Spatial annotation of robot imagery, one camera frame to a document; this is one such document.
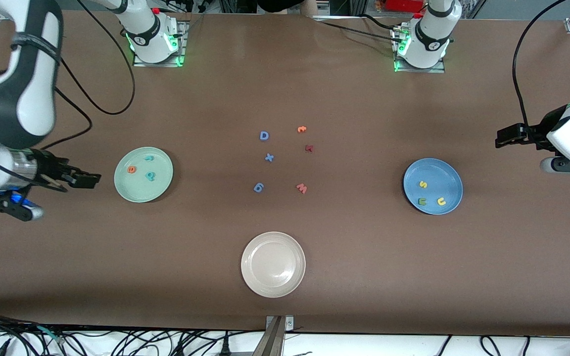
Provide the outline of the pale green plate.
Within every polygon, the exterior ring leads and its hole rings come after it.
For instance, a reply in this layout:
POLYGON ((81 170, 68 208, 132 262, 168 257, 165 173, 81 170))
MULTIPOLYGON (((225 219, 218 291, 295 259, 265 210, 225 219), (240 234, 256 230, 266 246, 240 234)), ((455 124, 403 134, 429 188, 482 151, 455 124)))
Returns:
POLYGON ((156 200, 171 185, 174 167, 170 156, 159 148, 142 147, 127 153, 118 162, 114 171, 114 187, 124 200, 134 203, 146 203, 156 200), (153 161, 145 161, 147 155, 155 157, 153 161), (135 174, 127 173, 127 167, 137 167, 135 174), (145 177, 147 172, 156 173, 154 181, 145 177))

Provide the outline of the blue plate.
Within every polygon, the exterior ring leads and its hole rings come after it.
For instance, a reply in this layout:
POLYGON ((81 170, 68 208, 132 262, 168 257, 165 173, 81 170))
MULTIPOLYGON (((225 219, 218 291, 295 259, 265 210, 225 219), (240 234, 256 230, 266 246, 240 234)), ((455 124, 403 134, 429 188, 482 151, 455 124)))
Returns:
POLYGON ((464 188, 461 176, 448 163, 436 158, 423 158, 411 163, 403 174, 403 193, 414 208, 430 216, 442 216, 454 211, 462 201, 464 188), (428 183, 427 189, 419 187, 420 181, 428 183), (418 199, 427 199, 427 205, 418 205, 418 199), (437 199, 444 197, 445 206, 437 199))

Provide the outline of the red box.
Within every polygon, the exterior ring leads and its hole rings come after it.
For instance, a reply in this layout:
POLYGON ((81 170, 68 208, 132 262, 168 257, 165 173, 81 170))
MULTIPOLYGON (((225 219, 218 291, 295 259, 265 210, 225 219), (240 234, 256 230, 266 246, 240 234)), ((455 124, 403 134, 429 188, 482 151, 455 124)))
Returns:
POLYGON ((418 13, 425 0, 384 0, 384 8, 396 13, 418 13))

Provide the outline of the beige plate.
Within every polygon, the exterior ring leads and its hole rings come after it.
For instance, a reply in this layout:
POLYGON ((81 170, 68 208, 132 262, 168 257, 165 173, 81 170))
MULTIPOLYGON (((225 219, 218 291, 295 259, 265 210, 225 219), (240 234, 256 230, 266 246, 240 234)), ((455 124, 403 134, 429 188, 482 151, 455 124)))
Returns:
POLYGON ((265 298, 282 298, 303 280, 307 268, 301 245, 284 232, 264 232, 246 245, 240 259, 245 284, 265 298))

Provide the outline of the background metal rack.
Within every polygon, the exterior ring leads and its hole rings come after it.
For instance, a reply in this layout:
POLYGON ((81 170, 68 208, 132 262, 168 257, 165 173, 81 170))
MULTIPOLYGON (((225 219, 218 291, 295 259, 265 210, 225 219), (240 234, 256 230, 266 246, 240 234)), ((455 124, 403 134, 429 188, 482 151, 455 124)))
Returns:
MULTIPOLYGON (((256 0, 214 1, 219 5, 219 9, 222 13, 269 14, 257 5, 256 0)), ((369 3, 373 1, 374 0, 317 0, 318 15, 357 16, 358 14, 367 13, 369 3)), ((291 10, 299 11, 299 5, 275 14, 288 14, 291 10)))

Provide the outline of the brown table cover sheet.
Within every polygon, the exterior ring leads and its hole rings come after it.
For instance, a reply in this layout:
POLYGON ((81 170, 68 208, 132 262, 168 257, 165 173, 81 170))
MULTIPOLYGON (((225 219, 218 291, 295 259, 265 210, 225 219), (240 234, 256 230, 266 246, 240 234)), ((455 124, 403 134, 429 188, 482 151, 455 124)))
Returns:
POLYGON ((380 39, 310 18, 209 14, 183 67, 134 69, 119 116, 61 71, 94 127, 53 153, 102 178, 32 189, 38 221, 0 213, 0 315, 262 329, 289 314, 305 333, 570 336, 570 175, 541 171, 547 153, 531 145, 494 146, 521 121, 511 60, 524 28, 461 21, 445 72, 419 74, 395 72, 380 39), (142 147, 165 151, 174 176, 134 203, 113 178, 142 147), (405 197, 404 172, 423 158, 461 176, 454 211, 430 216, 405 197), (282 298, 255 294, 240 272, 249 241, 271 231, 307 261, 282 298))

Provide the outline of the dark-clothed person body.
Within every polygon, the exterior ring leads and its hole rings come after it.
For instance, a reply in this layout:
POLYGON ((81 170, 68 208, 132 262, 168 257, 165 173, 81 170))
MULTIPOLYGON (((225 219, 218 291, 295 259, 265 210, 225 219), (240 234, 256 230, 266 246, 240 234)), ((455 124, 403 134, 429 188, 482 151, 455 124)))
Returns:
POLYGON ((267 13, 279 13, 303 3, 305 0, 256 0, 257 5, 267 13))

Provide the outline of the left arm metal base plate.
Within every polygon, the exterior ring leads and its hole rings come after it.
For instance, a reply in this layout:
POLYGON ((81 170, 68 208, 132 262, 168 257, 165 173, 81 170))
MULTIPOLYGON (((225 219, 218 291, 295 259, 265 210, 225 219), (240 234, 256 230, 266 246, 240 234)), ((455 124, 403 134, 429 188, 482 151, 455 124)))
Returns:
POLYGON ((445 63, 443 56, 446 51, 443 50, 441 54, 437 57, 437 62, 429 68, 419 68, 415 67, 403 56, 407 49, 413 43, 417 41, 412 40, 410 32, 409 23, 402 23, 401 26, 394 26, 393 29, 389 30, 392 39, 398 39, 398 42, 394 42, 392 45, 393 49, 393 60, 394 60, 394 70, 396 72, 413 72, 413 73, 430 73, 430 74, 443 74, 445 72, 445 63))

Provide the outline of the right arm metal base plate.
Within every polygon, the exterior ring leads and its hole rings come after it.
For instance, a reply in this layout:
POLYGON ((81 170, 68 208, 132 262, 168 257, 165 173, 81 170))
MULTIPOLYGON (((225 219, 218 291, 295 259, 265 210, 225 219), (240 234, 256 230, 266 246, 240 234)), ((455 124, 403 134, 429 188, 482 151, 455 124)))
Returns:
POLYGON ((145 38, 127 34, 134 53, 135 67, 181 67, 188 44, 190 22, 178 21, 165 14, 157 14, 160 29, 157 34, 145 38))

